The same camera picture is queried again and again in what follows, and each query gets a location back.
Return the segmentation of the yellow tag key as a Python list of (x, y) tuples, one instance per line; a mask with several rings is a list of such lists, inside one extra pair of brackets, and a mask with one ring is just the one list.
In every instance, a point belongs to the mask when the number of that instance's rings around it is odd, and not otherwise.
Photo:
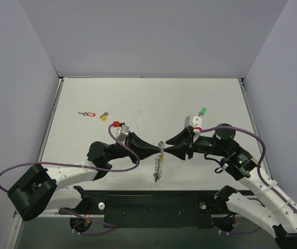
[(163, 160), (164, 160), (164, 155), (163, 154), (159, 155), (158, 163), (162, 163)]

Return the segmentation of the silver spiked keyring disc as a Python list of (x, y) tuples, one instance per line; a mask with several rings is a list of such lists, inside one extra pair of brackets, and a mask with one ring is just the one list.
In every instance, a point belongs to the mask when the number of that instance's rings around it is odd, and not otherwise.
[(158, 143), (158, 148), (160, 151), (157, 154), (157, 156), (155, 157), (155, 166), (154, 166), (154, 173), (153, 173), (155, 183), (157, 183), (157, 181), (161, 179), (162, 165), (163, 165), (163, 161), (164, 161), (165, 143), (163, 141), (160, 141)]

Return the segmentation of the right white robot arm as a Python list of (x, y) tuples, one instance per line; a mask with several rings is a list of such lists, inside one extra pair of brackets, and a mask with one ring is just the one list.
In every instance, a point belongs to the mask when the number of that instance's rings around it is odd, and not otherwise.
[[(247, 130), (220, 124), (208, 129), (212, 137), (206, 137), (200, 127), (184, 128), (166, 141), (165, 152), (181, 160), (191, 159), (194, 153), (221, 157), (222, 171), (247, 187), (262, 203), (251, 202), (231, 186), (224, 186), (215, 193), (214, 206), (219, 212), (237, 213), (268, 232), (279, 248), (297, 248), (297, 204), (288, 197), (261, 167), (265, 156), (264, 142)], [(256, 159), (235, 141), (236, 132), (254, 137), (262, 145), (262, 154)]]

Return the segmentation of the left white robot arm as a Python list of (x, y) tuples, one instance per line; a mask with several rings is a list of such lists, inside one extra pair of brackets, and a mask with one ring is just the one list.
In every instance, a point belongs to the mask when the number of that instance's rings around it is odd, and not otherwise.
[(89, 200), (75, 189), (82, 182), (96, 181), (108, 172), (115, 172), (111, 160), (128, 157), (135, 164), (160, 152), (159, 147), (141, 140), (134, 132), (113, 144), (93, 142), (87, 158), (80, 164), (35, 162), (7, 190), (7, 196), (24, 221), (38, 217), (43, 211), (57, 208), (73, 209), (82, 214)]

